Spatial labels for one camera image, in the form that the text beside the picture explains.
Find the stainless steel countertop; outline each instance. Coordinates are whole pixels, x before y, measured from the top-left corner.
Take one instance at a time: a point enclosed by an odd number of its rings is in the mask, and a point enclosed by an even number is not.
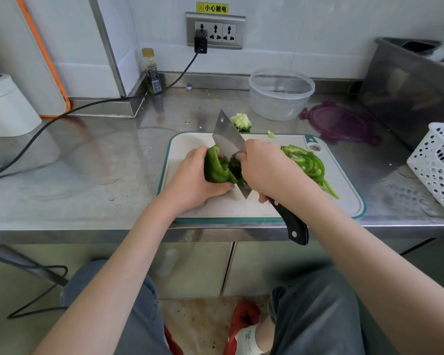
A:
[[[360,107],[346,95],[326,94],[313,95],[307,106],[326,100]],[[120,242],[156,195],[170,138],[212,132],[220,108],[247,113],[253,132],[319,135],[308,121],[261,118],[242,90],[170,89],[149,97],[135,119],[58,121],[7,171],[18,174],[0,179],[0,243]],[[410,152],[382,125],[376,132],[380,146],[331,147],[366,203],[358,222],[380,238],[444,236],[444,210],[406,166]],[[0,163],[32,135],[0,138]],[[254,239],[286,240],[286,229],[278,223],[173,224],[164,241]]]

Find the sock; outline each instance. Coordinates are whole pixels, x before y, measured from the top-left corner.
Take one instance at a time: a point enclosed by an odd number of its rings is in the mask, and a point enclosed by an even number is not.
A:
[[[235,355],[260,355],[264,353],[260,350],[255,340],[255,330],[257,326],[258,324],[239,330],[235,336],[237,340],[237,351]]]

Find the container rim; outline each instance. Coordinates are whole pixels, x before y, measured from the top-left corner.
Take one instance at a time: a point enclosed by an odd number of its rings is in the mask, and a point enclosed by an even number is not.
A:
[[[285,93],[278,93],[278,92],[269,91],[266,88],[260,87],[253,82],[253,77],[259,76],[265,72],[271,73],[271,74],[273,74],[273,76],[276,76],[276,73],[279,73],[280,76],[285,74],[286,76],[293,76],[293,77],[301,78],[304,81],[306,81],[307,83],[309,83],[309,85],[311,86],[311,90],[309,92],[295,93],[295,94],[285,94]],[[314,93],[315,88],[316,88],[314,81],[311,78],[309,78],[308,76],[303,75],[300,72],[291,71],[291,70],[282,69],[282,68],[275,68],[275,67],[260,69],[260,70],[256,70],[255,72],[253,72],[249,77],[249,85],[252,89],[261,93],[262,95],[266,95],[266,96],[278,98],[278,99],[290,99],[290,100],[307,98]]]

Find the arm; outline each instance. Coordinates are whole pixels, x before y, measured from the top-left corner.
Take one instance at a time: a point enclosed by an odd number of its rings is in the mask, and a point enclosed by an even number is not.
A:
[[[36,348],[34,355],[113,354],[148,268],[175,217],[231,189],[204,179],[207,147],[188,153],[102,269]]]
[[[244,179],[315,232],[397,350],[444,354],[444,288],[346,215],[277,145],[246,147]]]

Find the knife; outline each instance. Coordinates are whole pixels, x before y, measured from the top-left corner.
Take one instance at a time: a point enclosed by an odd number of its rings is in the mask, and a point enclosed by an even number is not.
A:
[[[237,153],[245,152],[245,140],[223,110],[220,111],[217,118],[212,138],[215,144],[219,146],[219,151],[229,159]],[[246,183],[240,184],[239,182],[237,186],[245,199],[247,199],[252,189]],[[306,245],[309,241],[306,224],[280,203],[270,197],[267,198],[281,218],[283,218],[288,229],[288,238],[295,243]]]

